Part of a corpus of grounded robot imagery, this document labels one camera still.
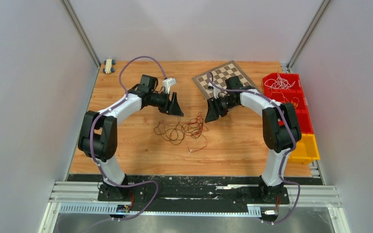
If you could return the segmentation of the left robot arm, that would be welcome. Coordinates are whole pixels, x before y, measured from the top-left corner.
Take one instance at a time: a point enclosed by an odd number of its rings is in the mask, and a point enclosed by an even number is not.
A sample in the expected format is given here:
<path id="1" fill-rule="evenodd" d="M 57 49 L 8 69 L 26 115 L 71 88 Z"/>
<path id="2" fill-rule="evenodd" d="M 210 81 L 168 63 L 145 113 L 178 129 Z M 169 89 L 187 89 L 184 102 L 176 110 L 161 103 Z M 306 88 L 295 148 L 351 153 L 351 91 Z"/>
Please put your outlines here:
<path id="1" fill-rule="evenodd" d="M 131 188 L 115 157 L 119 124 L 147 106 L 156 107 L 159 112 L 170 116 L 184 115 L 177 94 L 170 92 L 176 79 L 164 79 L 160 91 L 156 90 L 157 84 L 156 77 L 142 75 L 140 82 L 120 100 L 98 112 L 87 111 L 84 115 L 78 149 L 96 163 L 102 174 L 103 186 L 117 201 L 127 199 Z"/>

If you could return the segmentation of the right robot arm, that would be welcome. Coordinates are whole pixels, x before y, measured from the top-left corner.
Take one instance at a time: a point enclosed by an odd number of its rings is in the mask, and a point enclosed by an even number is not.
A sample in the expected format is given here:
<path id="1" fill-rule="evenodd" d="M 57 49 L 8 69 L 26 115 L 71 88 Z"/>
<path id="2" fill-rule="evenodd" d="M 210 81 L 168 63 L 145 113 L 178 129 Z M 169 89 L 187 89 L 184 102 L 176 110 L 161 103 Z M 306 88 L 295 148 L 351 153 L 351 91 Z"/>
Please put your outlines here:
<path id="1" fill-rule="evenodd" d="M 226 80 L 226 88 L 214 83 L 211 72 L 207 73 L 209 89 L 213 97 L 207 101 L 205 122 L 215 121 L 227 115 L 237 106 L 250 108 L 262 118 L 263 139 L 268 147 L 266 167 L 260 177 L 258 197 L 271 202 L 283 190 L 283 171 L 290 153 L 296 149 L 302 134 L 295 108 L 291 103 L 280 103 L 261 94 L 253 86 L 244 86 L 239 77 Z"/>

